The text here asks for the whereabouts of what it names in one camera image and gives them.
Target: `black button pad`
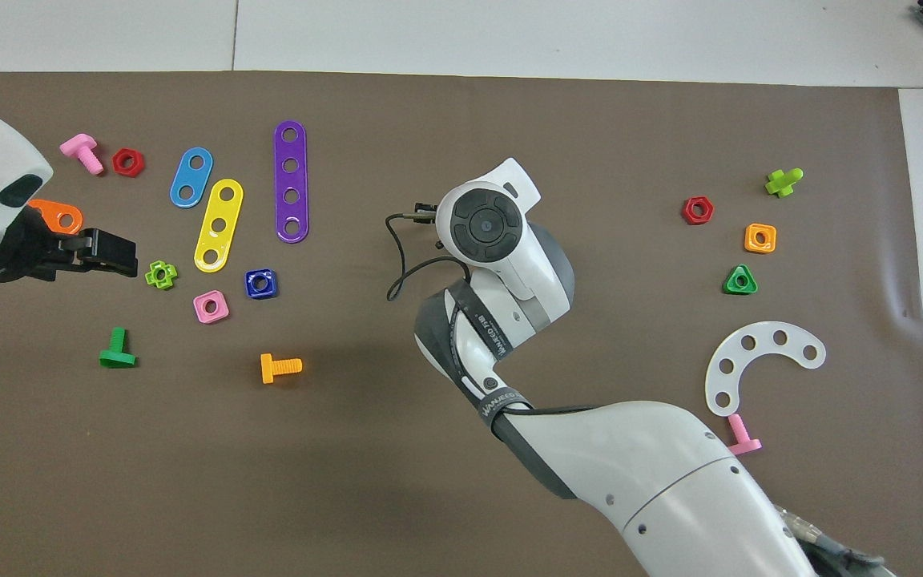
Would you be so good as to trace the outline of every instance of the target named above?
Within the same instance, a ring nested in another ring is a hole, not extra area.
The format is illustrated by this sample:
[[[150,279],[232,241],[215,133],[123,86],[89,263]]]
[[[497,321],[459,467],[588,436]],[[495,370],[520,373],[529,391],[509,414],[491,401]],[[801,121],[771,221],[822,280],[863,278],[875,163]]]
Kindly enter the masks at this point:
[[[522,213],[497,191],[477,188],[454,202],[451,238],[462,255],[492,263],[512,253],[522,238]]]

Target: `toy part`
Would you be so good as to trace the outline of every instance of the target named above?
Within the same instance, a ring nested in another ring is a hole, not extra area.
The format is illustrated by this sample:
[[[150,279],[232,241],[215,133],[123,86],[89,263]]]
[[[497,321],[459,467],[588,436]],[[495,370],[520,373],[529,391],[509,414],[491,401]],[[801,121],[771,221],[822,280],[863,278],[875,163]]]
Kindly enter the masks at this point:
[[[127,369],[135,365],[138,358],[123,351],[126,340],[127,329],[122,326],[113,328],[113,333],[109,337],[109,348],[99,352],[99,365],[105,366],[106,369]]]
[[[799,326],[780,321],[746,325],[725,337],[707,364],[703,389],[712,413],[728,417],[740,408],[740,377],[747,365],[765,354],[790,357],[805,369],[824,364],[824,344]]]
[[[226,266],[234,242],[237,216],[241,213],[244,189],[234,179],[223,179],[212,186],[205,207],[205,218],[198,233],[195,266],[202,272],[216,272]]]
[[[113,155],[113,172],[135,178],[144,169],[144,154],[132,147],[121,147]]]
[[[729,295],[753,295],[757,292],[757,281],[747,265],[736,265],[725,278],[722,290]]]
[[[177,277],[176,267],[166,264],[164,260],[157,260],[147,266],[147,273],[144,273],[144,281],[149,286],[155,286],[160,291],[169,291],[173,288],[173,279]]]
[[[272,132],[272,189],[277,237],[303,241],[308,236],[308,150],[300,122],[285,120]]]
[[[244,291],[249,299],[272,299],[276,296],[276,274],[268,268],[249,270],[244,274]]]
[[[761,442],[758,439],[750,438],[747,427],[743,424],[743,417],[740,417],[739,413],[728,416],[728,425],[732,427],[732,434],[736,436],[736,444],[728,448],[733,455],[743,455],[743,453],[750,453],[751,450],[761,448]]]
[[[272,377],[279,375],[293,375],[300,373],[304,366],[300,358],[285,358],[283,361],[273,361],[272,355],[264,352],[259,355],[260,364],[263,366],[263,383],[272,384]]]
[[[802,178],[803,171],[799,168],[793,168],[789,172],[774,171],[768,175],[768,183],[764,187],[768,194],[777,194],[779,198],[784,198],[792,194],[792,185],[800,182]]]
[[[771,225],[750,223],[750,226],[747,226],[747,236],[744,238],[743,248],[750,252],[774,252],[777,233],[779,231]]]
[[[706,196],[692,196],[682,205],[682,218],[691,225],[703,225],[714,215],[715,205]]]
[[[80,208],[74,207],[73,204],[33,198],[26,205],[41,212],[41,218],[45,220],[45,224],[48,225],[49,230],[52,232],[77,234],[81,227],[84,226],[84,213],[80,212]]]
[[[66,154],[70,158],[80,160],[81,164],[83,164],[92,175],[100,175],[105,171],[105,168],[102,167],[102,162],[99,162],[99,158],[95,157],[95,153],[91,152],[91,149],[98,145],[99,143],[96,143],[95,139],[81,132],[81,134],[74,136],[74,138],[69,139],[69,141],[61,143],[61,145],[59,145],[59,152]]]
[[[180,164],[176,165],[173,184],[169,185],[170,202],[177,208],[194,207],[202,200],[211,174],[212,153],[204,147],[192,147],[184,152]]]
[[[227,298],[219,291],[209,291],[204,295],[195,297],[195,315],[202,325],[212,325],[221,318],[227,318],[230,309],[227,307]]]

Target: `yellow plate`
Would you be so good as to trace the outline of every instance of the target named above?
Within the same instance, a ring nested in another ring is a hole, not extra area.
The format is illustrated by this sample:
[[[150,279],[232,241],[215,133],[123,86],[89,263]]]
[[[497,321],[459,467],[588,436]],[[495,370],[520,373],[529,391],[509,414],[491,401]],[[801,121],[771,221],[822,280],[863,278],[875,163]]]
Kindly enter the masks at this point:
[[[241,200],[244,200],[244,189],[237,180],[223,179],[212,185],[202,230],[198,233],[198,248],[195,248],[198,270],[216,272],[226,265],[230,245],[234,241],[237,216],[241,213]]]

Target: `red hexagonal nut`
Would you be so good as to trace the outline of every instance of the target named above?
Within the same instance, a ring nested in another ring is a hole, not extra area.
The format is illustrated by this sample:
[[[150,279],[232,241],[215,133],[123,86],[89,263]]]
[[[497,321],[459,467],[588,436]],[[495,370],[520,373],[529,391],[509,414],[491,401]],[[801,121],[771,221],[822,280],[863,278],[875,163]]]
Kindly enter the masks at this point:
[[[132,147],[121,147],[113,155],[113,172],[135,178],[144,169],[144,154]]]
[[[693,196],[682,205],[682,218],[691,225],[703,225],[715,213],[715,205],[706,196]]]

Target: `orange bolt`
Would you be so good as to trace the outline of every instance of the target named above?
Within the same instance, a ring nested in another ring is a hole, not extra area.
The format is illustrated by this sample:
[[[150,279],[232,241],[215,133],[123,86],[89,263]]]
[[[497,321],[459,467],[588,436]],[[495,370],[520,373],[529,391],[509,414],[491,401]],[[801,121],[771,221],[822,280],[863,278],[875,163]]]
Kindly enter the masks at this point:
[[[283,361],[273,361],[272,355],[268,352],[259,355],[259,361],[263,365],[263,383],[267,385],[272,384],[272,376],[274,375],[293,375],[294,373],[300,373],[301,369],[303,369],[300,358],[285,358]]]

